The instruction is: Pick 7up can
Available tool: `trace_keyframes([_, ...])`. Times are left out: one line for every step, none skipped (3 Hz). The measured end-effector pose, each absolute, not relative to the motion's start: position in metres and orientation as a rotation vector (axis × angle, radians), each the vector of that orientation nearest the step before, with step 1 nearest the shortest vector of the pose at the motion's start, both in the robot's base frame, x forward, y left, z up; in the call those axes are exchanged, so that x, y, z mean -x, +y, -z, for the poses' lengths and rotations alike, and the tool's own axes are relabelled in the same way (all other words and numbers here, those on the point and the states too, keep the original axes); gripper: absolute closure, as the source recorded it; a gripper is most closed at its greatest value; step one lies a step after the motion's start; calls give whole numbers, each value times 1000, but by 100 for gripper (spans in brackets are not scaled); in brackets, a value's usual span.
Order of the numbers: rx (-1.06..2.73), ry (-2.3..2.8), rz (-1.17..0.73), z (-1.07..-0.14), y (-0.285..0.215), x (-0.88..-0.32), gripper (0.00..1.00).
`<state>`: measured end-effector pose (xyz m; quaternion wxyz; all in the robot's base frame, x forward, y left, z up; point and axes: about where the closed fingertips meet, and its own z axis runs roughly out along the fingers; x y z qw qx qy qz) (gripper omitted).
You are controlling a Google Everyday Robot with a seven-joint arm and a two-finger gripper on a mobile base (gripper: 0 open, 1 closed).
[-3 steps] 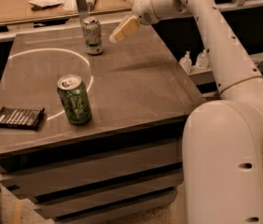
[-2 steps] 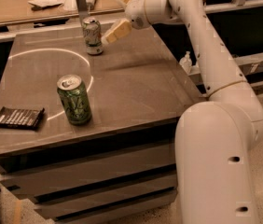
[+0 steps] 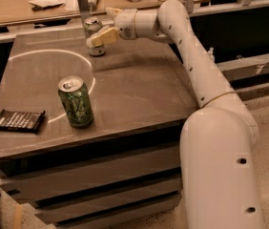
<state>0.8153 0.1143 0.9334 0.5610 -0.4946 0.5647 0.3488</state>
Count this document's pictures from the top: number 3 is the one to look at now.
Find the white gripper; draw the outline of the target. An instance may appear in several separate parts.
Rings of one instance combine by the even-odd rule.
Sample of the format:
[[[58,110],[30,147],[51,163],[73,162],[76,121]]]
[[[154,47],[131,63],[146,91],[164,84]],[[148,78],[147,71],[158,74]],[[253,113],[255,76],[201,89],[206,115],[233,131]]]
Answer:
[[[137,39],[135,33],[136,9],[122,10],[108,7],[106,8],[106,13],[111,17],[115,17],[114,27],[105,27],[89,37],[86,40],[86,45],[89,48],[96,48],[114,43],[118,40],[119,35],[125,40]]]

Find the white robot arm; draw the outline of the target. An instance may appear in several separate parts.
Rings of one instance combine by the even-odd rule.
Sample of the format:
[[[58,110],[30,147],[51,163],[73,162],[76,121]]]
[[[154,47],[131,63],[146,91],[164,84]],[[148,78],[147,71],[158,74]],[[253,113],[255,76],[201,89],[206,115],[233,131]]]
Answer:
[[[181,131],[180,159],[188,229],[265,229],[252,163],[259,127],[197,39],[184,5],[156,10],[108,8],[111,28],[89,47],[140,37],[173,42],[199,106]]]

